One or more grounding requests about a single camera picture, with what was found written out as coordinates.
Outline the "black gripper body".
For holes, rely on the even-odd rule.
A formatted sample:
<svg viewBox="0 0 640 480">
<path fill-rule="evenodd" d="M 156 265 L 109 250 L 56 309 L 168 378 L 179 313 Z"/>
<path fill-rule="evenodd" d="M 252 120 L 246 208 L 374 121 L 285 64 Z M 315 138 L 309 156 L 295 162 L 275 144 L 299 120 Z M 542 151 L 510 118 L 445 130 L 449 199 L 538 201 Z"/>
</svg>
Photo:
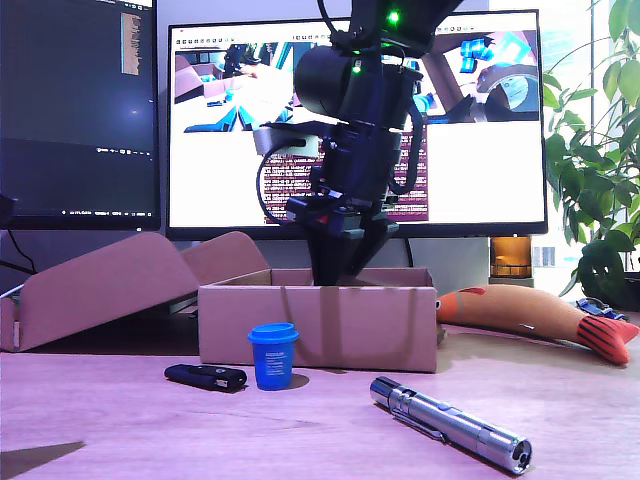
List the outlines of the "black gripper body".
<svg viewBox="0 0 640 480">
<path fill-rule="evenodd" d="M 311 193 L 287 201 L 287 222 L 305 231 L 305 222 L 330 213 L 371 218 L 386 214 L 399 194 L 394 168 L 398 142 L 324 142 L 324 159 L 311 169 Z M 364 231 L 361 228 L 361 239 Z"/>
</svg>

